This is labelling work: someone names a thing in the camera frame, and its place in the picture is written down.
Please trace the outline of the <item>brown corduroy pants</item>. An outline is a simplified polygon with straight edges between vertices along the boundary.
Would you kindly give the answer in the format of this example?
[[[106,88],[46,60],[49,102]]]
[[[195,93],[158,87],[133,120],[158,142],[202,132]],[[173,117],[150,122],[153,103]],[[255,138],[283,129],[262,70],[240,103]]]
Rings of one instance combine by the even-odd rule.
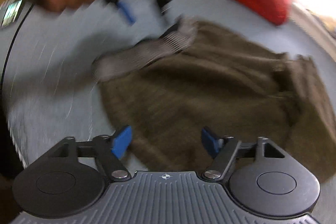
[[[209,127],[246,142],[270,138],[322,182],[335,174],[335,114],[310,58],[182,18],[93,67],[110,123],[132,127],[131,151],[150,170],[204,170]]]

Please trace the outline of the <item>grey quilted mattress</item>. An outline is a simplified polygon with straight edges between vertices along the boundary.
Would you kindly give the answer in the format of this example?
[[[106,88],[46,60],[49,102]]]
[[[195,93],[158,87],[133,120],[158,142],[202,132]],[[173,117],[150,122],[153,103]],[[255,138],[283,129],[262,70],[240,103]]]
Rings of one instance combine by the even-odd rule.
[[[219,136],[221,151],[201,171],[150,170],[131,144],[117,159],[118,130],[93,67],[182,18],[211,22],[290,59],[312,59],[335,114],[332,49],[233,0],[175,0],[165,17],[152,0],[126,1],[132,26],[101,2],[60,16],[24,10],[2,76],[7,124],[24,165],[13,183],[22,208],[15,223],[335,223],[335,174],[320,181],[264,136]]]

